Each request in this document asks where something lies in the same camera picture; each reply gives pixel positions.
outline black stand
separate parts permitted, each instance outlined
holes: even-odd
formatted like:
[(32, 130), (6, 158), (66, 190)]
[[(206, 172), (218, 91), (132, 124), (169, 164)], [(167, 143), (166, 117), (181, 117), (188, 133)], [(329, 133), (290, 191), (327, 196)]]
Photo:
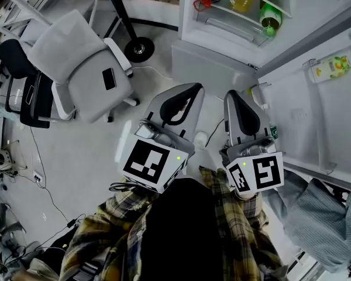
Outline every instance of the black stand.
[(136, 36), (134, 27), (131, 24), (122, 0), (111, 0), (111, 2), (117, 11), (117, 14), (122, 19), (129, 36), (131, 37), (131, 41), (125, 47), (125, 56), (133, 63), (141, 63), (146, 61), (154, 52), (153, 42), (146, 37)]

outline refrigerator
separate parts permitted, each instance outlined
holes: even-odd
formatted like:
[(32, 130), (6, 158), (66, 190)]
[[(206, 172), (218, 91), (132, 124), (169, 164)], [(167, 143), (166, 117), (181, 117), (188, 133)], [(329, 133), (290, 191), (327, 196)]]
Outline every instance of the refrigerator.
[[(277, 0), (283, 22), (263, 33), (260, 0), (248, 11), (220, 0), (198, 12), (180, 0), (173, 78), (200, 82), (223, 98), (245, 91), (277, 127), (284, 166), (351, 190), (351, 0)], [(350, 69), (321, 81), (317, 68), (337, 57)]]

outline power outlet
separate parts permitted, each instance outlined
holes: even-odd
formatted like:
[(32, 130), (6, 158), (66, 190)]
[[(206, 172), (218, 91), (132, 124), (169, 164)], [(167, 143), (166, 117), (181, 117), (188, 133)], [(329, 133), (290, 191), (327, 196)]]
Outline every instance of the power outlet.
[(34, 171), (34, 181), (36, 183), (42, 183), (43, 182), (43, 176), (39, 174), (37, 171)]

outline green bottle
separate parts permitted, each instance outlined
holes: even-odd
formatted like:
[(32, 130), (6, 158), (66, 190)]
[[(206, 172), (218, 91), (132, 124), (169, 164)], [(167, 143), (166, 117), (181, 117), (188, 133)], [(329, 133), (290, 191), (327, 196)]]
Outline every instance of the green bottle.
[(260, 0), (260, 23), (267, 36), (274, 36), (282, 24), (282, 13), (277, 8)]

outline white office chair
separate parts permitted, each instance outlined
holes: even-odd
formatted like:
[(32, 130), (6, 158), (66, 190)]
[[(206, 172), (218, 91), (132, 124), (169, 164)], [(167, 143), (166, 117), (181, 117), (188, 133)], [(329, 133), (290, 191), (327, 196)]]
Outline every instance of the white office chair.
[(36, 41), (27, 55), (42, 73), (53, 80), (52, 93), (58, 114), (70, 119), (75, 110), (85, 122), (101, 116), (133, 92), (128, 76), (131, 64), (116, 43), (101, 40), (77, 10), (55, 21)]

